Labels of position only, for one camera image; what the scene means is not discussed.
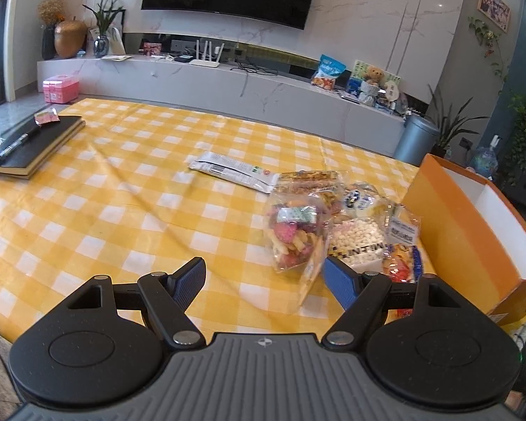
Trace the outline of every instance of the gray ribbed panel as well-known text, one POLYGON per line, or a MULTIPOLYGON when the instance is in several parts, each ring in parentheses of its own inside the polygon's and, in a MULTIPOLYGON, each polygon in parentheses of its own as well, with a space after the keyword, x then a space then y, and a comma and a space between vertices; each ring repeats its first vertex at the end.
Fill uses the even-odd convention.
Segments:
POLYGON ((370 380, 358 358, 311 335, 218 334, 201 351, 175 354, 146 391, 112 408, 55 413, 24 406, 14 421, 512 421, 503 406, 470 414, 425 412, 370 380), (272 344, 262 346, 261 339, 272 344))

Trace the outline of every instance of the dark teal wall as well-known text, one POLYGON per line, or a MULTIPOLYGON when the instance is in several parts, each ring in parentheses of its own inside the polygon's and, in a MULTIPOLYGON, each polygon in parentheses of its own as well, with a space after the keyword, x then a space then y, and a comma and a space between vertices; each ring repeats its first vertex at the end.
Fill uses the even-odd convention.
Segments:
POLYGON ((511 68, 509 69, 508 81, 506 81, 503 92, 497 101, 497 106, 495 106, 495 110, 483 133, 480 146, 488 146, 492 137, 498 134, 503 138, 503 142, 499 144, 498 152, 506 147, 506 142, 511 135, 516 117, 514 111, 510 108, 513 94, 526 94, 526 0, 524 0, 522 22, 520 22, 520 30, 511 61, 511 68))

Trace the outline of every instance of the pink storage case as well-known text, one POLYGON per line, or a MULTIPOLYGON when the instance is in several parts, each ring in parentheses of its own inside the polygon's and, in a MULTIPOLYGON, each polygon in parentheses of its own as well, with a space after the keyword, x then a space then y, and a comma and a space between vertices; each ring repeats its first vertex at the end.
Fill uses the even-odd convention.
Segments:
POLYGON ((78 98, 80 83, 74 75, 55 75, 43 81, 46 102, 65 104, 78 98))

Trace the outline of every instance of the photo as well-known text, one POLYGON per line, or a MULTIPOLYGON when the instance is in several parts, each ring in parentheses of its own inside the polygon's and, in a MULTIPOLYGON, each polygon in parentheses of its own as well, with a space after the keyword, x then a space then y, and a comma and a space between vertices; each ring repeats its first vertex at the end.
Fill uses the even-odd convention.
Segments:
POLYGON ((502 0, 479 0, 477 9, 495 22, 500 29, 508 32, 511 22, 511 8, 502 0))

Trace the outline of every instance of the wall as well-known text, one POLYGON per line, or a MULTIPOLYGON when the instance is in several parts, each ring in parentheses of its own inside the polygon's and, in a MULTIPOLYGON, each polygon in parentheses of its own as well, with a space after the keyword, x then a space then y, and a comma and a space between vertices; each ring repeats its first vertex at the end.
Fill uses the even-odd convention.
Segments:
MULTIPOLYGON (((491 63, 495 60, 484 57, 484 48, 479 46, 469 28, 468 17, 474 16, 485 20, 490 27, 502 33, 500 46, 503 58, 505 61, 511 61, 518 37, 524 0, 503 1, 512 9, 511 26, 508 33, 500 31, 495 24, 477 10, 478 0, 464 0, 456 27, 456 35, 438 84, 446 108, 453 103, 456 112, 462 104, 473 96, 474 99, 464 115, 491 116, 503 83, 500 78, 494 76, 491 63)), ((483 134, 487 121, 474 120, 469 122, 466 128, 483 134)), ((477 146, 481 137, 475 134, 464 134, 463 136, 473 142, 473 147, 477 146)), ((464 163, 466 150, 459 146, 460 140, 461 136, 458 136, 451 144, 452 158, 458 163, 464 163)))
POLYGON ((489 144, 492 137, 498 134, 503 138, 503 143, 499 145, 498 152, 506 147, 506 142, 514 127, 516 113, 509 107, 512 94, 526 94, 526 0, 509 78, 481 140, 483 144, 489 144))
POLYGON ((41 58, 42 22, 37 6, 43 0, 8 0, 5 36, 5 80, 8 100, 13 92, 37 80, 41 58))
MULTIPOLYGON (((82 4, 70 14, 87 19, 82 4)), ((404 89, 428 101, 452 43, 462 0, 313 0, 306 28, 298 30, 224 14, 141 11, 142 0, 123 0, 125 32, 176 33, 248 42, 318 59, 331 55, 352 68, 356 59, 400 74, 404 89)))

